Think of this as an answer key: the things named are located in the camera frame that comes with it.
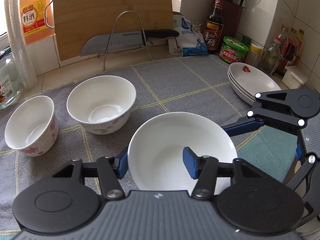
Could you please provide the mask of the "white blue salt bag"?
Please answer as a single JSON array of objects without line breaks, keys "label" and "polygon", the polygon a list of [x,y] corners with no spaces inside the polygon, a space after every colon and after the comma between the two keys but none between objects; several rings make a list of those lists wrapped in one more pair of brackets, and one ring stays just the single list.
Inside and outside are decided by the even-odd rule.
[{"label": "white blue salt bag", "polygon": [[193,29],[192,23],[179,12],[174,12],[173,20],[179,35],[168,40],[169,53],[181,57],[207,55],[208,49],[203,36]]}]

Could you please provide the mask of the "red label sauce bottle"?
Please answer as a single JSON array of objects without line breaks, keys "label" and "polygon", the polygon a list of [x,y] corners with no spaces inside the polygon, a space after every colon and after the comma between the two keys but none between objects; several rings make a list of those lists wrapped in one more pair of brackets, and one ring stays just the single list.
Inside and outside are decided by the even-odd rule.
[{"label": "red label sauce bottle", "polygon": [[286,73],[286,67],[296,66],[303,54],[305,39],[304,31],[291,28],[282,25],[281,32],[278,36],[281,39],[280,54],[281,57],[276,66],[276,73],[280,76],[284,76]]}]

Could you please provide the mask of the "yellow lid spice jar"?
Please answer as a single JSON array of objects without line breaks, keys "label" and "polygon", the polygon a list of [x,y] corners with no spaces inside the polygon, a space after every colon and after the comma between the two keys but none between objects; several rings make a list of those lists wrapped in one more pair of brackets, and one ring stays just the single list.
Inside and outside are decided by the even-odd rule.
[{"label": "yellow lid spice jar", "polygon": [[252,42],[251,45],[249,46],[249,49],[245,58],[245,64],[249,64],[253,67],[257,67],[262,51],[263,51],[263,47],[261,45],[258,45]]}]

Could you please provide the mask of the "green lid sauce jar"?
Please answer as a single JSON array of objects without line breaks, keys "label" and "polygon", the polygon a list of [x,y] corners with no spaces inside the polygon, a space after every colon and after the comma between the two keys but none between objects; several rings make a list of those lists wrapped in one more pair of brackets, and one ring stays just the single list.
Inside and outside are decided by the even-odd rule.
[{"label": "green lid sauce jar", "polygon": [[228,64],[243,62],[248,52],[248,47],[239,40],[225,36],[223,38],[219,57]]}]

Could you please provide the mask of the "large white plate front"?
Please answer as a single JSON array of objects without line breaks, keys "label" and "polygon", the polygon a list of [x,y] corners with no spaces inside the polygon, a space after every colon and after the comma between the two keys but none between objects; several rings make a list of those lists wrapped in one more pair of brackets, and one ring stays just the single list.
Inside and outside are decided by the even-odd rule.
[{"label": "large white plate front", "polygon": [[254,98],[253,96],[251,96],[250,94],[248,94],[246,91],[244,91],[243,88],[241,88],[235,81],[235,79],[233,77],[231,77],[230,74],[228,74],[228,78],[229,81],[231,83],[231,88],[233,89],[233,91],[236,93],[236,95],[243,100],[244,102],[246,102],[249,105],[253,105],[254,103]]}]

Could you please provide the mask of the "glass jar green lid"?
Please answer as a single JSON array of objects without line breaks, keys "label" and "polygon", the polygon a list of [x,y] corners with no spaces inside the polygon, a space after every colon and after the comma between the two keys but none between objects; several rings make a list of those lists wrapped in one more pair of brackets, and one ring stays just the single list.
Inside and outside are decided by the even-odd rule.
[{"label": "glass jar green lid", "polygon": [[4,109],[12,103],[15,103],[21,94],[20,76],[16,70],[16,63],[10,46],[1,50],[0,82],[0,108]]}]

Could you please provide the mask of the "white bowl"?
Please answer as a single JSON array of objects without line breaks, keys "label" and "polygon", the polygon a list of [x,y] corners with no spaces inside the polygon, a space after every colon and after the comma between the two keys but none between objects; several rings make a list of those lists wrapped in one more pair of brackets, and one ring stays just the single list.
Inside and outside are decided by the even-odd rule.
[{"label": "white bowl", "polygon": [[134,85],[114,75],[90,78],[69,94],[69,115],[86,131],[106,135],[121,129],[131,114],[137,96]]},{"label": "white bowl", "polygon": [[58,133],[54,102],[48,96],[39,95],[14,111],[5,127],[4,137],[12,150],[38,157],[52,148]]},{"label": "white bowl", "polygon": [[129,169],[137,187],[191,193],[196,180],[183,163],[186,146],[199,157],[208,155],[222,163],[238,156],[229,135],[212,120],[187,112],[161,114],[142,124],[129,143]]}]

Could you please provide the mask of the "clear oil bottle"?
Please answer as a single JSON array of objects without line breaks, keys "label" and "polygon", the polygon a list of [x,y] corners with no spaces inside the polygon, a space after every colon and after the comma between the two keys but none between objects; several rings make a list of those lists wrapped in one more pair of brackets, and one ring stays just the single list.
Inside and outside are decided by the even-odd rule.
[{"label": "clear oil bottle", "polygon": [[267,75],[272,75],[278,60],[281,57],[280,53],[281,38],[275,37],[273,43],[264,48],[257,68]]}]

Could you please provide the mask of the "bamboo cutting board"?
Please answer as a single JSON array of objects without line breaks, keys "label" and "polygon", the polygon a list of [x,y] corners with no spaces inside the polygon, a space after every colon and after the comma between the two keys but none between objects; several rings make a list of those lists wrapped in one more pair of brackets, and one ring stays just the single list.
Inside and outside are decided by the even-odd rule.
[{"label": "bamboo cutting board", "polygon": [[172,0],[53,0],[60,60],[79,56],[98,35],[173,29]]}]

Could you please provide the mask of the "dark vinegar bottle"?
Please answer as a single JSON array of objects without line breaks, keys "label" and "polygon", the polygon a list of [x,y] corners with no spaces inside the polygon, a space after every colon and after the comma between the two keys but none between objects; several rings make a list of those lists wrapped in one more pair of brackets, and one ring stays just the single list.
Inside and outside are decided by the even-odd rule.
[{"label": "dark vinegar bottle", "polygon": [[219,47],[223,30],[222,7],[223,0],[215,0],[213,10],[207,17],[206,27],[203,32],[203,39],[210,54],[217,51]]}]

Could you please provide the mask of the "plastic wrap roll tall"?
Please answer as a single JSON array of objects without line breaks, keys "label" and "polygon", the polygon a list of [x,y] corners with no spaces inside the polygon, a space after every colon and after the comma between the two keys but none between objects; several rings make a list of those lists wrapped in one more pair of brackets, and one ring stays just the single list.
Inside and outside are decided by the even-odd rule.
[{"label": "plastic wrap roll tall", "polygon": [[19,5],[20,0],[4,0],[7,34],[20,80],[26,90],[31,90],[37,85],[37,77],[27,52]]}]

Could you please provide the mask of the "white plastic box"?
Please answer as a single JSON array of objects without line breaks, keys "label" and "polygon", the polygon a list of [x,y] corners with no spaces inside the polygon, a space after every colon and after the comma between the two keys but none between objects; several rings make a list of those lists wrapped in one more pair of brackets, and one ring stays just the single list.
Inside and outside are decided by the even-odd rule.
[{"label": "white plastic box", "polygon": [[302,88],[308,77],[304,75],[297,66],[286,66],[282,83],[289,89]]}]

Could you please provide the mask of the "knife block with knives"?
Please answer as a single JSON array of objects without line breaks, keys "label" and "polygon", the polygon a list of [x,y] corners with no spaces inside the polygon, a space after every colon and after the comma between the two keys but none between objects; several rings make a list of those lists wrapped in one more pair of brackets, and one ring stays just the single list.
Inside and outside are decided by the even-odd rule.
[{"label": "knife block with knives", "polygon": [[225,36],[235,37],[244,8],[242,6],[243,3],[244,0],[240,0],[239,4],[234,3],[233,0],[223,1],[222,17],[224,26],[222,30],[222,38]]}]

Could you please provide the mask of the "orange cooking wine jug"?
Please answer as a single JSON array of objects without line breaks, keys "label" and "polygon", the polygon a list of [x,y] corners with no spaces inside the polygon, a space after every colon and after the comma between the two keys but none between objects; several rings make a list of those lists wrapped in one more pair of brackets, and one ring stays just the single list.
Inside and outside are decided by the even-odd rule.
[{"label": "orange cooking wine jug", "polygon": [[20,16],[26,44],[50,37],[54,30],[52,0],[20,0]]}]

